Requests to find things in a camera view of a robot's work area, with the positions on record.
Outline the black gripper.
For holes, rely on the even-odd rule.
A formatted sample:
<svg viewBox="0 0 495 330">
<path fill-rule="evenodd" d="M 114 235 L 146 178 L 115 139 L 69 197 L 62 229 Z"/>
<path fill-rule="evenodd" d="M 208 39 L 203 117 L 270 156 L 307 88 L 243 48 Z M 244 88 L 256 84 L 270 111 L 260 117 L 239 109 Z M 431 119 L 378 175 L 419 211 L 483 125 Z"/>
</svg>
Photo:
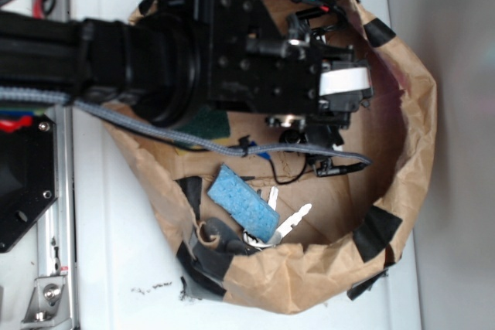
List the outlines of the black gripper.
<svg viewBox="0 0 495 330">
<path fill-rule="evenodd" d="M 175 127 L 201 107 L 264 114 L 274 126 L 348 128 L 373 88 L 319 95 L 323 73 L 366 67 L 326 34 L 346 28 L 336 0 L 157 0 L 172 86 L 155 124 Z"/>
</svg>

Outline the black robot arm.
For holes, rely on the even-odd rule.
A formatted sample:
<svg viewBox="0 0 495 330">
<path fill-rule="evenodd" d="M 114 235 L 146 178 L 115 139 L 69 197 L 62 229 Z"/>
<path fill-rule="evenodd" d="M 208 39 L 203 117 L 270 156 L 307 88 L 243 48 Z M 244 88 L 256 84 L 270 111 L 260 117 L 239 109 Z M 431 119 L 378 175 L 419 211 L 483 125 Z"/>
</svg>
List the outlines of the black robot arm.
<svg viewBox="0 0 495 330">
<path fill-rule="evenodd" d="M 127 104 L 162 128 L 203 109 L 263 114 L 268 123 L 345 129 L 373 96 L 369 67 L 329 46 L 311 19 L 347 15 L 336 0 L 157 0 L 133 26 L 1 15 L 1 129 L 33 123 L 16 88 L 68 101 Z"/>
</svg>

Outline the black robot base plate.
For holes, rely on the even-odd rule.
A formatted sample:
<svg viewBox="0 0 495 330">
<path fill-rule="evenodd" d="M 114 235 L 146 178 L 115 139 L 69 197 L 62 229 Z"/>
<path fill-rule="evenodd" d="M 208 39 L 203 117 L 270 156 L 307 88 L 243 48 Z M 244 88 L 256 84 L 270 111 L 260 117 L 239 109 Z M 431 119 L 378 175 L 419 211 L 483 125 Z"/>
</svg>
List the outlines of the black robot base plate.
<svg viewBox="0 0 495 330">
<path fill-rule="evenodd" d="M 8 253 L 54 203 L 56 125 L 46 115 L 1 132 L 1 252 Z"/>
</svg>

